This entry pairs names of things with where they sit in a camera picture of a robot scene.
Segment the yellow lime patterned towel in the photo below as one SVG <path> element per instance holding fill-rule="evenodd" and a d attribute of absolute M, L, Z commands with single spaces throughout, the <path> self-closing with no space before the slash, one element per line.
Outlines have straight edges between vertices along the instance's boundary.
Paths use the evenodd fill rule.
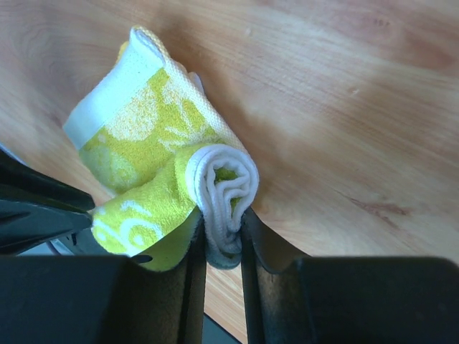
<path fill-rule="evenodd" d="M 113 194 L 93 212 L 91 232 L 105 251 L 134 257 L 198 209 L 208 263 L 240 263 L 241 221 L 258 190 L 257 166 L 199 76 L 172 59 L 153 32 L 131 28 L 112 70 L 63 128 Z"/>

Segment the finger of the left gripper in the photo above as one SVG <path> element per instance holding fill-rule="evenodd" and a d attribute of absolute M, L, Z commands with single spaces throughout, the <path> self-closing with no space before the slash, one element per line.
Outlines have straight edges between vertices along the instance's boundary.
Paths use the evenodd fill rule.
<path fill-rule="evenodd" d="M 1 254 L 15 255 L 92 224 L 89 213 L 22 201 L 1 201 Z"/>
<path fill-rule="evenodd" d="M 30 168 L 5 150 L 1 150 L 1 185 L 69 204 L 83 211 L 95 207 L 90 194 Z"/>

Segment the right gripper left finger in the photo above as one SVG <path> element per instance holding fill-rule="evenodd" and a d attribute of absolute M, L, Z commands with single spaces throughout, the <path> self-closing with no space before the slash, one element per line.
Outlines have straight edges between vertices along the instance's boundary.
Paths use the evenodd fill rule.
<path fill-rule="evenodd" d="M 164 242 L 190 236 L 175 267 L 116 256 L 1 259 L 3 343 L 200 343 L 204 224 L 191 215 Z"/>

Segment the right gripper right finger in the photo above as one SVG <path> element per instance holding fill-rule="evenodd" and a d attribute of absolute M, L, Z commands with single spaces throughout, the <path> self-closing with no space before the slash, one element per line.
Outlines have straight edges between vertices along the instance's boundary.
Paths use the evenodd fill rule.
<path fill-rule="evenodd" d="M 242 218 L 250 343 L 456 343 L 458 266 L 438 257 L 311 257 Z"/>

